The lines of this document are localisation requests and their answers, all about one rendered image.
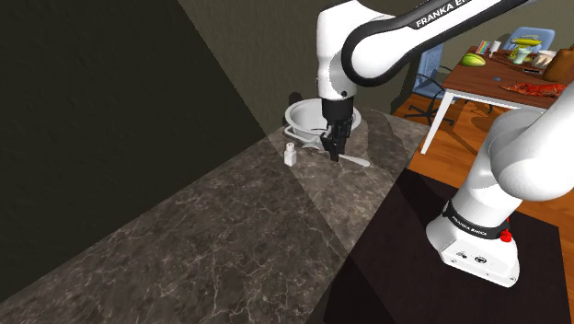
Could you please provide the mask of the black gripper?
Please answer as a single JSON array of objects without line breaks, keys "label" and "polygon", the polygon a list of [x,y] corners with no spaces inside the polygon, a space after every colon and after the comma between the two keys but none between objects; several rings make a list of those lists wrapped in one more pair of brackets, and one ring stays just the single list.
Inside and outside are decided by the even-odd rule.
[{"label": "black gripper", "polygon": [[353,123],[353,97],[343,100],[321,99],[322,115],[327,121],[326,130],[319,136],[323,148],[332,161],[338,162],[345,153],[345,145]]}]

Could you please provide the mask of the white spoon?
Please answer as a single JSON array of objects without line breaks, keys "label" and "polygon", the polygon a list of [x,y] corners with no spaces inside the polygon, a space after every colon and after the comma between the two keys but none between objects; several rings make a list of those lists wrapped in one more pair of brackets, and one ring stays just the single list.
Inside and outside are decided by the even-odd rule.
[{"label": "white spoon", "polygon": [[[328,151],[326,151],[324,148],[320,148],[319,146],[317,146],[315,144],[305,144],[302,146],[302,148],[303,149],[305,149],[305,148],[314,149],[320,153],[328,155]],[[356,163],[356,164],[358,164],[362,167],[365,167],[365,168],[368,168],[371,165],[371,163],[368,160],[360,158],[360,157],[356,157],[356,156],[347,156],[347,155],[339,154],[339,159],[348,160],[350,162]]]}]

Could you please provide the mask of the white bowl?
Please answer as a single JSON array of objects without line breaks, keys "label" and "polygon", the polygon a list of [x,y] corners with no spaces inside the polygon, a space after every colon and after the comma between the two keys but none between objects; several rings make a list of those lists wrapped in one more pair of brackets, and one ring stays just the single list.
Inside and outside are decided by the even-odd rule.
[{"label": "white bowl", "polygon": [[[321,98],[311,98],[293,103],[284,114],[288,126],[284,132],[303,144],[319,143],[319,136],[327,127],[327,121],[322,115]],[[354,130],[361,123],[361,114],[353,107],[353,123],[351,130]]]}]

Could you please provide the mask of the dark robot stand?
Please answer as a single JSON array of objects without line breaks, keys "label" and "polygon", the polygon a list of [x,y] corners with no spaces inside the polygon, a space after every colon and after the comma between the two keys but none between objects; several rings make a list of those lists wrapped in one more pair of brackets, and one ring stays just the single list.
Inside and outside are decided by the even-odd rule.
[{"label": "dark robot stand", "polygon": [[335,277],[325,324],[571,324],[557,227],[515,212],[511,288],[442,262],[426,225],[456,189],[404,170]]}]

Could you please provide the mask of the wooden table with white legs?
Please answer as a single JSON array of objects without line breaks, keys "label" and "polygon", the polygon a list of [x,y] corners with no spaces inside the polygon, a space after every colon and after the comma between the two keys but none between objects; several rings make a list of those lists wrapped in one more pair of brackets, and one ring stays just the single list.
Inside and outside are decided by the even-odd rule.
[{"label": "wooden table with white legs", "polygon": [[424,155],[431,146],[453,98],[468,99],[511,110],[540,111],[547,110],[556,101],[554,98],[520,95],[500,88],[500,85],[514,83],[550,85],[550,82],[545,81],[541,75],[524,72],[524,69],[535,69],[531,64],[513,64],[509,61],[508,53],[509,51],[498,50],[492,58],[486,54],[486,64],[482,67],[465,67],[458,64],[453,69],[442,83],[445,89],[443,100],[420,149],[421,154]]}]

